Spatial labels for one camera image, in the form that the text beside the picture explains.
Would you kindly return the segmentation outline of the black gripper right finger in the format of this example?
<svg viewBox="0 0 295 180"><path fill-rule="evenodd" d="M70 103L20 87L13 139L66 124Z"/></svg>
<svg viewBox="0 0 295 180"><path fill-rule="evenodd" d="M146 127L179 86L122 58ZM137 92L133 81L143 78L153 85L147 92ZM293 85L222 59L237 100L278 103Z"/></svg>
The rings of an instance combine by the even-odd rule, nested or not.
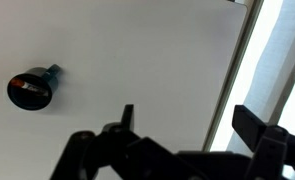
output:
<svg viewBox="0 0 295 180"><path fill-rule="evenodd" d="M268 125L245 105L236 105L232 127L246 146L254 152L267 129L275 130L277 135L286 137L288 131L278 125Z"/></svg>

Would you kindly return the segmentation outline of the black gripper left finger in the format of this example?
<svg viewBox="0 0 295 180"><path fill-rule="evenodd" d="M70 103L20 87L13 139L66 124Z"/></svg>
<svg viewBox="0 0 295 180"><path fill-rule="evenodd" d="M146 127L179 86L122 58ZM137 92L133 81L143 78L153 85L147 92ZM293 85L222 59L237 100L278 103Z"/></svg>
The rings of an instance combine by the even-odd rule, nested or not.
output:
<svg viewBox="0 0 295 180"><path fill-rule="evenodd" d="M134 129L134 105L127 104L124 106L123 114L119 122L106 124L103 133L119 133L124 131L132 131Z"/></svg>

